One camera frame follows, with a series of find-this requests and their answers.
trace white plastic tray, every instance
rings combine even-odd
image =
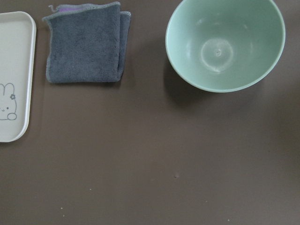
[[[28,127],[36,30],[25,12],[0,14],[0,142]]]

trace bowl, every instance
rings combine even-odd
[[[284,44],[284,20],[272,0],[183,0],[165,36],[174,70],[211,92],[257,83],[275,67]]]

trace rabbit ear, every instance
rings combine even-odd
[[[0,96],[4,95],[4,85],[0,83]]]
[[[10,96],[15,92],[15,87],[12,83],[8,83],[4,87],[4,95],[5,96]]]

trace microfiber cloth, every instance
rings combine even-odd
[[[121,79],[131,13],[120,3],[59,5],[44,17],[50,28],[46,77],[51,83]]]

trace speck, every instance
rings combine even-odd
[[[179,178],[179,173],[175,173],[173,176],[175,179]]]

